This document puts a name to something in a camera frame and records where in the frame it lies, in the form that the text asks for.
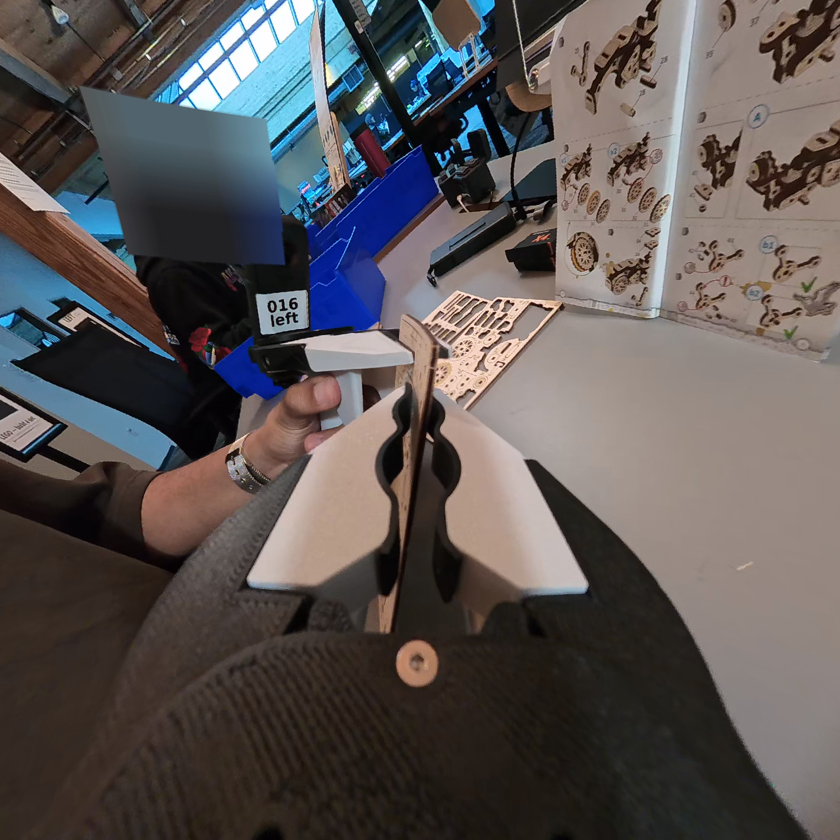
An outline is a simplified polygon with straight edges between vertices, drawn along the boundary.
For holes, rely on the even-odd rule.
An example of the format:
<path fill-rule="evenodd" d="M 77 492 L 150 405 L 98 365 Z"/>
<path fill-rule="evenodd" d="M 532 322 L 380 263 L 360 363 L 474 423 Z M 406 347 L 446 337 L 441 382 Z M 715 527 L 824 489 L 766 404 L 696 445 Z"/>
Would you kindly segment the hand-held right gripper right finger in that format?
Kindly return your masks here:
<path fill-rule="evenodd" d="M 533 464 L 445 394 L 430 408 L 423 548 L 458 629 L 477 634 L 501 603 L 587 593 Z"/>

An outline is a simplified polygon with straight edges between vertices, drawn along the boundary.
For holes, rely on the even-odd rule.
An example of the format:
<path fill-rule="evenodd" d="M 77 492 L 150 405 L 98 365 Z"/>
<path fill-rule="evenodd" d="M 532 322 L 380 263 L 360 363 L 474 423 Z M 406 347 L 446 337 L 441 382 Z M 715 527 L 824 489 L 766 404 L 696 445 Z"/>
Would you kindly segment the engraved wooden puzzle sheet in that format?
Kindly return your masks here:
<path fill-rule="evenodd" d="M 424 457 L 426 425 L 439 354 L 438 342 L 432 333 L 412 316 L 406 314 L 402 316 L 398 338 L 413 353 L 413 363 L 398 366 L 395 375 L 395 385 L 411 386 L 410 425 L 402 438 L 403 468 L 392 483 L 398 504 L 399 568 L 391 592 L 388 595 L 378 596 L 369 604 L 364 625 L 366 632 L 384 634 L 390 633 L 395 627 L 396 609 L 402 593 L 417 486 Z"/>

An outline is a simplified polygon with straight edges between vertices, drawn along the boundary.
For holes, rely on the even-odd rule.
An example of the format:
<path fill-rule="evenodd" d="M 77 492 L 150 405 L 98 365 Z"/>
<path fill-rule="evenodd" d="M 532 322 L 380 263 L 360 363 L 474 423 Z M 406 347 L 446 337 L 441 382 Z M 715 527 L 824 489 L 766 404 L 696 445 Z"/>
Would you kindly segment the person's left forearm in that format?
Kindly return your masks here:
<path fill-rule="evenodd" d="M 253 499 L 231 480 L 221 449 L 159 474 L 143 494 L 144 547 L 157 560 L 183 558 Z"/>

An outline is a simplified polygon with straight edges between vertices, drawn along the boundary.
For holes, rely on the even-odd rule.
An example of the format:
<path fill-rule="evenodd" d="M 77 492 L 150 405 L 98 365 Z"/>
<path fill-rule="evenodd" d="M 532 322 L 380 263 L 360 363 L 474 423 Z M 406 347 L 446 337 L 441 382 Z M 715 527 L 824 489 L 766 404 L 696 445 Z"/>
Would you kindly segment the person's left hand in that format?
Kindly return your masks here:
<path fill-rule="evenodd" d="M 341 402 L 331 374 L 309 377 L 288 388 L 265 422 L 245 441 L 245 456 L 258 472 L 276 479 L 289 465 L 312 452 L 339 429 L 321 430 L 320 415 Z"/>

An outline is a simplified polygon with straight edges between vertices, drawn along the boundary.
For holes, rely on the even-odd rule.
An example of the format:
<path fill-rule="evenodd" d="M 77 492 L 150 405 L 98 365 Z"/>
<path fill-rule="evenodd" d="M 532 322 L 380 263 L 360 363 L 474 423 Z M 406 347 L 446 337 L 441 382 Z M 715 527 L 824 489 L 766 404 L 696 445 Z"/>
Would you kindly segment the silver wristwatch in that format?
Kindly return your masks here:
<path fill-rule="evenodd" d="M 247 457 L 245 444 L 250 435 L 250 432 L 247 433 L 228 447 L 225 465 L 234 484 L 249 495 L 255 495 L 262 487 L 270 484 L 272 479 L 259 471 Z"/>

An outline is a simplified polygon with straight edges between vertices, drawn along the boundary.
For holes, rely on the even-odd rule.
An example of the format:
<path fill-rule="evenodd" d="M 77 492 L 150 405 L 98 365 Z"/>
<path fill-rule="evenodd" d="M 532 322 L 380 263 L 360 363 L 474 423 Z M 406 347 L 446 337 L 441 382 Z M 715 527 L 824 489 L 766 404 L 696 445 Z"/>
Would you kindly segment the long black case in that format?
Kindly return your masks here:
<path fill-rule="evenodd" d="M 438 278 L 482 250 L 491 247 L 498 240 L 509 235 L 516 226 L 517 219 L 510 204 L 500 203 L 432 252 L 427 281 L 432 287 L 436 287 Z"/>

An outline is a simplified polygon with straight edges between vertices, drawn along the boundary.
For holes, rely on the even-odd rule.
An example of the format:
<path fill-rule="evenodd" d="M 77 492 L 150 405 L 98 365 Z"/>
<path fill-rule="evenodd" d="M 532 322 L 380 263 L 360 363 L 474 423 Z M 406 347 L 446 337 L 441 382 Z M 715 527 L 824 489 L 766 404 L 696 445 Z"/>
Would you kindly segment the small black box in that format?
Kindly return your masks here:
<path fill-rule="evenodd" d="M 505 251 L 507 261 L 519 272 L 549 272 L 557 266 L 557 229 L 534 232 Z"/>

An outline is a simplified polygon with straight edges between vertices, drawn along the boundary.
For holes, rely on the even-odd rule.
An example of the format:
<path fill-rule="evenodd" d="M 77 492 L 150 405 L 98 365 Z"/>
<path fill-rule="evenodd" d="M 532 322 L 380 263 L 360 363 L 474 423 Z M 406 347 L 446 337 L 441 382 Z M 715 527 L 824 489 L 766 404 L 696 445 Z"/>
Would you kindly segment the black office chair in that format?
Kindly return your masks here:
<path fill-rule="evenodd" d="M 161 431 L 193 459 L 217 434 L 191 419 L 195 395 L 182 368 L 98 325 L 13 364 Z"/>

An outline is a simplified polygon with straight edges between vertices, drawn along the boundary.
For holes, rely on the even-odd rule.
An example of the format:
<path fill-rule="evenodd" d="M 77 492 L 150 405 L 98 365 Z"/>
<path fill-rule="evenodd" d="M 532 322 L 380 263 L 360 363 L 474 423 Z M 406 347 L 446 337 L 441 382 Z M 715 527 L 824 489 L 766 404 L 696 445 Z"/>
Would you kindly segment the black charging dock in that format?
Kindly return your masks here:
<path fill-rule="evenodd" d="M 452 208 L 480 205 L 496 189 L 488 169 L 491 149 L 487 132 L 468 132 L 467 141 L 465 150 L 453 141 L 452 154 L 437 177 L 438 188 Z"/>

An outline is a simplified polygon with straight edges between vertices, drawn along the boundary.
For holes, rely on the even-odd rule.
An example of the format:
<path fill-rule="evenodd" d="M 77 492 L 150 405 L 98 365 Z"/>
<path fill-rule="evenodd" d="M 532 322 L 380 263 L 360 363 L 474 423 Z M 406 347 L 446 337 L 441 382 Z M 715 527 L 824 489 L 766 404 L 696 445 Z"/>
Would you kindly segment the black flat monitor base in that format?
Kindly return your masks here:
<path fill-rule="evenodd" d="M 557 189 L 555 159 L 542 161 L 516 186 L 518 200 L 524 207 L 556 201 Z"/>

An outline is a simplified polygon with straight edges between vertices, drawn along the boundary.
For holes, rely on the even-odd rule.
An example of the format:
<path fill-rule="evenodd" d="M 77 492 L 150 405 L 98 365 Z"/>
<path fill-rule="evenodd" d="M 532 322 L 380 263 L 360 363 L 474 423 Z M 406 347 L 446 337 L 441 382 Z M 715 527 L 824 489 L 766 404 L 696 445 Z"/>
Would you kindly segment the small framed poster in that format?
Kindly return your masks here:
<path fill-rule="evenodd" d="M 57 310 L 48 315 L 47 320 L 57 327 L 69 332 L 78 333 L 90 326 L 97 325 L 111 333 L 118 335 L 121 339 L 139 347 L 144 347 L 142 342 L 128 335 L 125 331 L 112 326 L 103 320 L 99 315 L 86 306 L 68 298 L 57 298 L 52 301 Z"/>

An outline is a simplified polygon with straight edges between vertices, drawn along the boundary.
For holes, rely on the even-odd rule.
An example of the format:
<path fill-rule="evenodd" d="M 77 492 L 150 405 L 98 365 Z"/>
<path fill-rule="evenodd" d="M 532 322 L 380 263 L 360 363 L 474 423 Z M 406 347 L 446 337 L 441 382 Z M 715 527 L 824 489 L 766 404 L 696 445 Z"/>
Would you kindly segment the tall wooden panel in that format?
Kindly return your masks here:
<path fill-rule="evenodd" d="M 338 123 L 329 106 L 324 41 L 325 15 L 324 2 L 316 1 L 309 36 L 310 66 L 319 135 L 327 159 L 332 191 L 338 195 L 350 187 L 350 175 Z"/>

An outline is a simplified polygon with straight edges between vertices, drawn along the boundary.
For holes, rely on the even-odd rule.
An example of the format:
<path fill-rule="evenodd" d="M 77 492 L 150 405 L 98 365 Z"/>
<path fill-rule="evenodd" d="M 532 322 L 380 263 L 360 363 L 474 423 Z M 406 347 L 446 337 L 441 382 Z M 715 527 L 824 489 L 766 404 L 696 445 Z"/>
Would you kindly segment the person's brown clothing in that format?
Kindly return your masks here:
<path fill-rule="evenodd" d="M 20 838 L 88 749 L 172 566 L 144 551 L 153 472 L 1 467 L 1 834 Z"/>

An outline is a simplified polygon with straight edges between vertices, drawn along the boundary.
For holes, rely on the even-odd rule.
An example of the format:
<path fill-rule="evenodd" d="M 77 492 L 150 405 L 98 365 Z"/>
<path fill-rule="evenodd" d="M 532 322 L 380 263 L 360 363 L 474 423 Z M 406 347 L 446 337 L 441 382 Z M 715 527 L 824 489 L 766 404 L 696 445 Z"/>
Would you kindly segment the black steel column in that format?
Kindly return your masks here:
<path fill-rule="evenodd" d="M 356 7 L 351 1 L 333 1 L 333 4 L 347 29 L 350 31 L 353 42 L 360 51 L 360 55 L 371 71 L 373 78 L 379 84 L 381 94 L 395 114 L 408 143 L 413 148 L 419 147 L 422 144 L 422 141 L 418 139 L 416 126 L 411 120 L 411 117 L 406 110 L 406 106 L 399 98 L 399 95 L 388 77 L 387 71 L 382 64 L 382 60 L 378 56 L 370 37 L 364 30 L 364 27 L 356 13 Z"/>

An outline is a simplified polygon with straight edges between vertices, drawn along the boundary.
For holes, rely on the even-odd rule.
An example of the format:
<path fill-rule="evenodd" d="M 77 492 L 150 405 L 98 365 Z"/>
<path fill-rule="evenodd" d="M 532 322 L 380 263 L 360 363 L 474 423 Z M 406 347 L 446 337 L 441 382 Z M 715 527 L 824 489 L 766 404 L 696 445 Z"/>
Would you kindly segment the white paper notice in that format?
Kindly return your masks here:
<path fill-rule="evenodd" d="M 36 212 L 50 212 L 65 215 L 69 213 L 56 199 L 23 173 L 4 154 L 0 154 L 0 159 L 0 179 L 2 186 L 14 194 L 29 209 Z"/>

